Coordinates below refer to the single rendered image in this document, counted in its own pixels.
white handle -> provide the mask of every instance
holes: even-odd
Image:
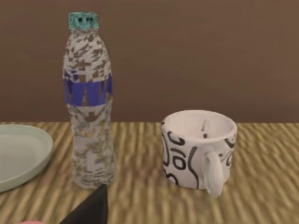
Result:
[[[218,197],[223,188],[223,170],[219,155],[209,150],[204,154],[202,165],[206,190],[210,196]]]

plate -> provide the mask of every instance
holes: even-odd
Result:
[[[27,125],[0,125],[0,192],[36,176],[50,161],[53,140],[44,130]]]

white mug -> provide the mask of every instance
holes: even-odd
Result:
[[[167,116],[161,129],[166,178],[218,197],[229,179],[237,124],[216,112],[186,110]]]

brown wall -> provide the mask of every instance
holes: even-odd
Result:
[[[114,121],[207,109],[299,121],[296,0],[7,0],[0,3],[0,119],[68,120],[67,13],[96,11],[114,71]]]

water bottle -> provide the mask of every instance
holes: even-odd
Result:
[[[73,134],[72,176],[84,189],[114,180],[111,136],[112,71],[96,13],[69,14],[63,63],[64,98]]]

